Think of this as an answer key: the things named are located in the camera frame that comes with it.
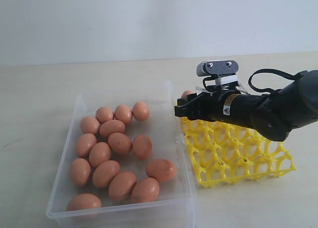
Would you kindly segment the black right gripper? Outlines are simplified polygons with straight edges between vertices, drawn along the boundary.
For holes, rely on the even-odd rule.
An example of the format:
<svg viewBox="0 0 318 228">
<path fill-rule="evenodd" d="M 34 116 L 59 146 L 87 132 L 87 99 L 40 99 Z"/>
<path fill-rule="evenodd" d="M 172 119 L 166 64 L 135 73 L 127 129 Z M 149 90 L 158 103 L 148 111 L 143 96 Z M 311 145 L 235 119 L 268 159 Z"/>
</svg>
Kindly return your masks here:
<svg viewBox="0 0 318 228">
<path fill-rule="evenodd" d="M 189 94 L 177 99 L 174 107 L 176 117 L 207 122 L 224 122 L 246 128 L 253 128 L 250 115 L 260 105 L 258 95 L 240 94 L 234 91 Z"/>
</svg>

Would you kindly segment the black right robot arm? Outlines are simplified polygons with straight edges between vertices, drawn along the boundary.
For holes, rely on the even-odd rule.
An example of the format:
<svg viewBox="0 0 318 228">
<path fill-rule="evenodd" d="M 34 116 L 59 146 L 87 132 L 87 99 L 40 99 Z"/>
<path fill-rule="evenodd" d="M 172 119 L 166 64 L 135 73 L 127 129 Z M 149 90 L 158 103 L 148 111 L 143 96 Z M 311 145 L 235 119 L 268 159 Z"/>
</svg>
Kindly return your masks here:
<svg viewBox="0 0 318 228">
<path fill-rule="evenodd" d="M 249 82 L 259 95 L 249 94 L 239 84 L 236 75 L 210 76 L 215 85 L 201 89 L 200 94 L 179 98 L 174 108 L 176 117 L 224 122 L 254 129 L 265 138 L 282 142 L 293 129 L 318 120 L 318 72 L 302 71 L 295 75 L 275 69 L 260 69 L 291 80 L 283 89 L 260 89 Z"/>
</svg>

